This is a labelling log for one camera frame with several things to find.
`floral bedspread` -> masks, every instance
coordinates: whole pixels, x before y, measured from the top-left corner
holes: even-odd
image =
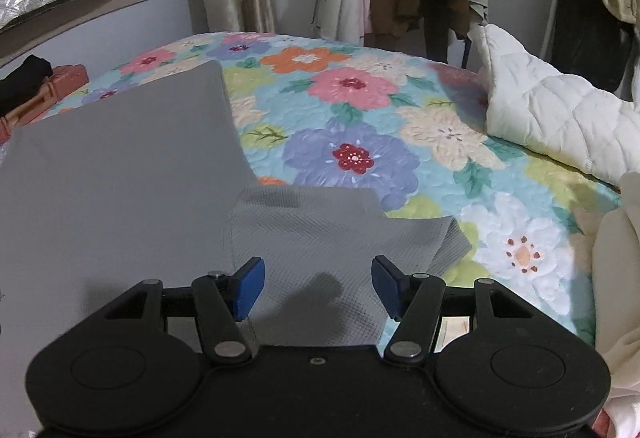
[[[591,245],[618,195],[485,135],[473,73],[316,39],[203,34],[104,73],[42,118],[212,59],[263,183],[367,187],[389,216],[452,214],[473,250],[448,284],[494,277],[593,342]]]

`blue gripper pad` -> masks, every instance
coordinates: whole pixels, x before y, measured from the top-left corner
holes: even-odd
[[[236,298],[233,300],[233,317],[236,321],[247,318],[264,287],[264,261],[251,258],[232,275],[238,282]]]
[[[371,262],[371,281],[389,317],[400,320],[408,305],[409,278],[385,256],[376,256]]]

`orange flower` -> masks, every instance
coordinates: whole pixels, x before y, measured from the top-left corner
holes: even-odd
[[[290,46],[276,55],[267,55],[260,62],[273,66],[273,73],[323,72],[329,63],[339,63],[349,58],[342,53],[332,53],[328,48],[306,50],[299,46]]]
[[[258,182],[262,185],[287,185],[285,181],[274,178],[273,176],[260,176],[258,177]]]

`orange plastic object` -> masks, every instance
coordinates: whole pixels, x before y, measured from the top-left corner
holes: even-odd
[[[0,118],[0,144],[11,138],[13,128],[32,122],[88,82],[82,65],[53,68],[53,75],[45,79],[35,97]]]

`pink flower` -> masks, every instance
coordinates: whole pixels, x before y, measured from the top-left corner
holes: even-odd
[[[154,50],[137,56],[129,64],[120,68],[122,74],[143,73],[155,70],[159,65],[170,61],[175,53],[165,49]]]
[[[348,102],[360,110],[377,110],[391,104],[398,87],[381,77],[354,68],[328,70],[314,77],[308,94],[331,103]]]
[[[273,33],[232,33],[222,40],[222,44],[252,43],[264,37],[275,37]]]

